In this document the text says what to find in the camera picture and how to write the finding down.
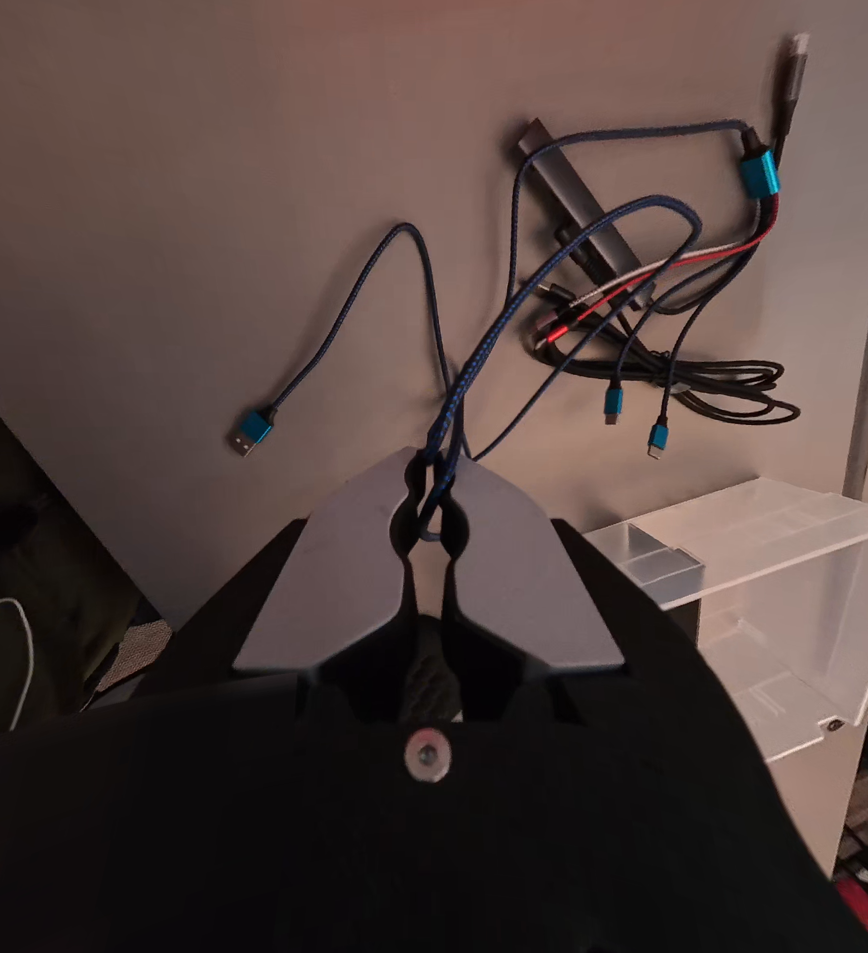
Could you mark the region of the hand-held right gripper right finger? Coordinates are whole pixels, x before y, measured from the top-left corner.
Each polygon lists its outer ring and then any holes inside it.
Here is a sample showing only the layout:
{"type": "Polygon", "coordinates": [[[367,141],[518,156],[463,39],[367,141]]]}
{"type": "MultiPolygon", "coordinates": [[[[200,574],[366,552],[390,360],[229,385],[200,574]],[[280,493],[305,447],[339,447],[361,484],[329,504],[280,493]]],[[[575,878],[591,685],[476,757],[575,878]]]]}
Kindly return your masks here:
{"type": "Polygon", "coordinates": [[[553,673],[624,665],[552,521],[520,488],[460,459],[440,532],[462,621],[553,673]]]}

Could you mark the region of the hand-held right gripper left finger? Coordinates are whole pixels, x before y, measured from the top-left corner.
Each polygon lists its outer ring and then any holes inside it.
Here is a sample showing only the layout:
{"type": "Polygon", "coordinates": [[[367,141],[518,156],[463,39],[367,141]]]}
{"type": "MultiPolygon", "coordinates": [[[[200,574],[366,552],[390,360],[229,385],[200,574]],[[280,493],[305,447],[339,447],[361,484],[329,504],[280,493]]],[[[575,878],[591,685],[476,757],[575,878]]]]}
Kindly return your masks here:
{"type": "Polygon", "coordinates": [[[242,675],[313,673],[416,607],[426,468],[404,447],[350,478],[307,518],[239,649],[242,675]]]}

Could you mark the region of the grey usb hub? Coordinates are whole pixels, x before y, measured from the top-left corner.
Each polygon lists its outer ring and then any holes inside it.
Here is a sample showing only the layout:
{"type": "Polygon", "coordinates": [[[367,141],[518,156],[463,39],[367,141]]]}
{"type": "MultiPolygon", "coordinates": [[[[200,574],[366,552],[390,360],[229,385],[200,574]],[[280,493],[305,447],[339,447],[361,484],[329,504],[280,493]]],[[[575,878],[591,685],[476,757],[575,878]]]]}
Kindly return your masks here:
{"type": "MultiPolygon", "coordinates": [[[[554,236],[561,246],[570,244],[584,228],[605,214],[561,149],[552,149],[536,159],[527,179],[552,214],[554,236]]],[[[571,258],[596,286],[642,266],[613,225],[603,227],[579,244],[571,258]]]]}

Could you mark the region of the tangle of assorted cables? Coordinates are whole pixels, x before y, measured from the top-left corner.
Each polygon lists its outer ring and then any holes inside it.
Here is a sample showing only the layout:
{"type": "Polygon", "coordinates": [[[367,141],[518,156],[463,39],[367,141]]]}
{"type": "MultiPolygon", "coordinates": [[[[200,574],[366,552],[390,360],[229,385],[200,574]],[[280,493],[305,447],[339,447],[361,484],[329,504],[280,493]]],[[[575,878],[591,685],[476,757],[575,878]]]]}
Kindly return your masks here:
{"type": "MultiPolygon", "coordinates": [[[[746,195],[755,205],[754,229],[738,243],[694,250],[689,246],[670,259],[642,265],[638,270],[608,280],[591,292],[563,299],[546,323],[534,330],[533,358],[552,368],[544,384],[512,422],[479,454],[481,460],[517,427],[556,378],[562,374],[607,381],[605,420],[617,423],[622,411],[625,379],[662,389],[660,411],[651,427],[648,453],[662,456],[668,440],[668,405],[676,399],[687,409],[711,420],[742,425],[791,423],[800,409],[773,399],[769,392],[784,375],[776,362],[682,360],[680,351],[704,308],[747,267],[758,246],[774,228],[779,208],[780,181],[773,150],[756,130],[741,120],[718,120],[664,127],[595,130],[552,139],[547,133],[529,133],[520,143],[523,162],[518,169],[511,207],[509,281],[506,298],[516,297],[513,285],[519,243],[520,197],[536,159],[552,149],[587,142],[666,139],[735,133],[741,140],[738,172],[746,195]]],[[[644,197],[605,213],[583,229],[547,262],[557,268],[562,260],[616,218],[657,207],[658,197],[644,197]]]]}

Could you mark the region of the clear acrylic stand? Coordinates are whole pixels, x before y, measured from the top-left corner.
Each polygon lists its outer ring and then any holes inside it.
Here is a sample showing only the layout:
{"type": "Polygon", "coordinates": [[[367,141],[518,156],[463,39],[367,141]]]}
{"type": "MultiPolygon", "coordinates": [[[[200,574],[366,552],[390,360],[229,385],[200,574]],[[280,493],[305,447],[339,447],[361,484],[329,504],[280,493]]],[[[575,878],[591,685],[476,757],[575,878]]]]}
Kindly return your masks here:
{"type": "Polygon", "coordinates": [[[698,608],[698,651],[766,763],[868,712],[868,504],[765,478],[585,539],[659,607],[698,608]]]}

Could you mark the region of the white stand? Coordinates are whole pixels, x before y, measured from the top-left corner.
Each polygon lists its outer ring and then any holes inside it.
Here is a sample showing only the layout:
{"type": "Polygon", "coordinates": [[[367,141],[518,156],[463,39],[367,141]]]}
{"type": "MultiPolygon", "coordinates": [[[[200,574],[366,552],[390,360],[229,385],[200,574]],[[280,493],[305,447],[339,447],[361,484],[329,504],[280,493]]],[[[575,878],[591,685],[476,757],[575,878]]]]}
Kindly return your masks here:
{"type": "Polygon", "coordinates": [[[699,604],[697,645],[748,726],[809,851],[830,874],[864,746],[865,722],[815,688],[766,645],[737,590],[699,604]]]}

